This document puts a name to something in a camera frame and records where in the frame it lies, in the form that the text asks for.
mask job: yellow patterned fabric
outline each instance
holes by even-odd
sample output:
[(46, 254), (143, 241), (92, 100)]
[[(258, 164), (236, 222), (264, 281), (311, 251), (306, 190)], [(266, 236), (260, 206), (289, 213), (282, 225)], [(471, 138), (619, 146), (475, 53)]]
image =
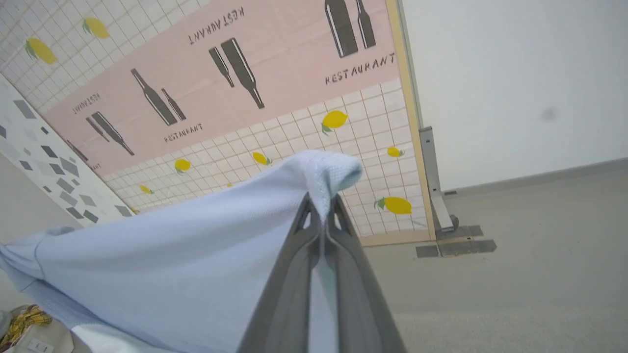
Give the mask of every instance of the yellow patterned fabric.
[(31, 305), (26, 310), (13, 317), (9, 330), (4, 335), (0, 347), (13, 344), (30, 325), (47, 326), (52, 322), (50, 315), (46, 314), (37, 305)]

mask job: white wall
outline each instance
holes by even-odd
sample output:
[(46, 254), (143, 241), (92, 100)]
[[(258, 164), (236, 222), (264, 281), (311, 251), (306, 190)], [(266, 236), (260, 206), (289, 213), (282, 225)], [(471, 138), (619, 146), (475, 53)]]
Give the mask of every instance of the white wall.
[[(0, 224), (3, 244), (60, 225), (81, 228), (3, 155), (0, 155)], [(0, 310), (25, 303), (30, 303), (30, 299), (18, 292), (0, 270)]]
[(403, 6), (443, 190), (628, 157), (628, 1)]

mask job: wooden frame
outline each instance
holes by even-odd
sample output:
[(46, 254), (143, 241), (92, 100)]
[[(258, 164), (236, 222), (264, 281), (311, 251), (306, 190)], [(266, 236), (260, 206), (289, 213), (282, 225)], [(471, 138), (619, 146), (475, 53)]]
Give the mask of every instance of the wooden frame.
[(421, 149), (421, 140), (419, 139), (419, 114), (417, 107), (418, 102), (415, 101), (414, 92), (412, 90), (412, 75), (408, 63), (408, 51), (403, 36), (403, 28), (401, 25), (398, 0), (386, 0), (388, 9), (388, 20), (391, 24), (392, 38), (394, 40), (395, 52), (399, 63), (399, 76), (401, 77), (401, 88), (406, 101), (406, 111), (410, 121), (410, 131), (412, 134), (412, 143), (414, 145), (414, 155), (416, 157), (416, 165), (419, 170), (419, 178), (421, 180), (421, 193), (423, 195), (423, 205), (425, 205), (425, 215), (428, 223), (426, 231), (404, 231), (404, 232), (387, 232), (360, 239), (363, 246), (378, 246), (387, 244), (400, 244), (404, 242), (420, 242), (435, 241), (436, 230), (434, 228), (434, 216), (430, 200), (430, 188), (428, 187), (428, 179), (425, 175), (425, 163), (423, 161), (423, 150)]
[(359, 237), (362, 246), (380, 246), (391, 244), (402, 244), (405, 242), (430, 241), (430, 231), (423, 229), (420, 231), (401, 231), (377, 234), (368, 237)]

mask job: gray floor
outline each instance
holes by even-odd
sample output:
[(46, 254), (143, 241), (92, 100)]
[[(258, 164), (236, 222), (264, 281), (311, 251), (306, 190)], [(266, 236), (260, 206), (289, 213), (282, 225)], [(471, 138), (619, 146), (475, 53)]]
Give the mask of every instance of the gray floor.
[(628, 352), (628, 169), (446, 204), (497, 251), (367, 250), (411, 352)]

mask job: cloth pile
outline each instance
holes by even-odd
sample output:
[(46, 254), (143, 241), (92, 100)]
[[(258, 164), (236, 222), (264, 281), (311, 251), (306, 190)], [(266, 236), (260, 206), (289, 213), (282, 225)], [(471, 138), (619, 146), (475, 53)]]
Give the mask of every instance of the cloth pile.
[[(183, 204), (0, 244), (0, 268), (95, 353), (234, 352), (305, 193), (326, 215), (361, 174), (354, 157), (304, 151)], [(335, 335), (325, 276), (311, 281), (310, 352), (333, 350), (317, 339)]]
[(9, 330), (0, 340), (0, 352), (9, 349), (31, 325), (47, 326), (51, 322), (52, 317), (37, 305), (30, 305), (23, 311), (18, 311), (11, 319)]

